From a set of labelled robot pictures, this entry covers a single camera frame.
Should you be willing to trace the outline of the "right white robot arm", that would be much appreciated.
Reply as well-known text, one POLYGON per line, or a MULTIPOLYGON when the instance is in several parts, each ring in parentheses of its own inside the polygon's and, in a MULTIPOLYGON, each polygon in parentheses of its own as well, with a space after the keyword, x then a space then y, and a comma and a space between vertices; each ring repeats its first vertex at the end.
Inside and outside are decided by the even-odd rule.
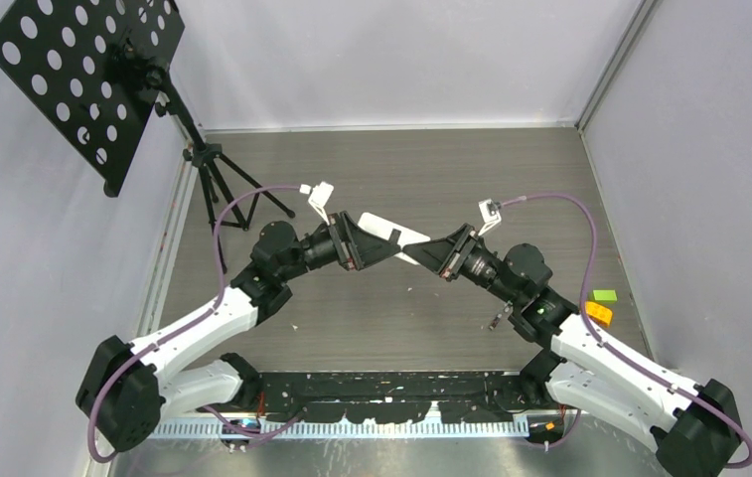
POLYGON ((445 238, 412 234, 401 246, 406 260, 503 300, 515 331, 541 346, 523 369, 530 405, 584 410, 653 451, 672 476, 716 476, 747 442, 727 386, 684 378, 589 323, 549 286, 551 269, 535 246, 518 244, 498 257, 469 225, 445 238))

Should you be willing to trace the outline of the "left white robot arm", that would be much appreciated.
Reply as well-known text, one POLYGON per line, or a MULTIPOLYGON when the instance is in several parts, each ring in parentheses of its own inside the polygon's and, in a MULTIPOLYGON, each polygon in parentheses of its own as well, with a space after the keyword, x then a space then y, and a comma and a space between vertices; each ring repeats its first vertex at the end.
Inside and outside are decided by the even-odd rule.
POLYGON ((400 255, 427 237, 370 213, 353 220, 328 215, 298 236, 284 221, 266 225, 248 265, 221 279, 206 304, 172 324, 125 342, 97 345, 75 397, 87 416, 87 446, 100 463, 140 445, 163 420, 207 404, 251 409, 259 396, 257 371, 237 354, 197 369, 190 366, 229 338, 276 314, 291 298, 291 280, 328 264, 358 271, 400 255))

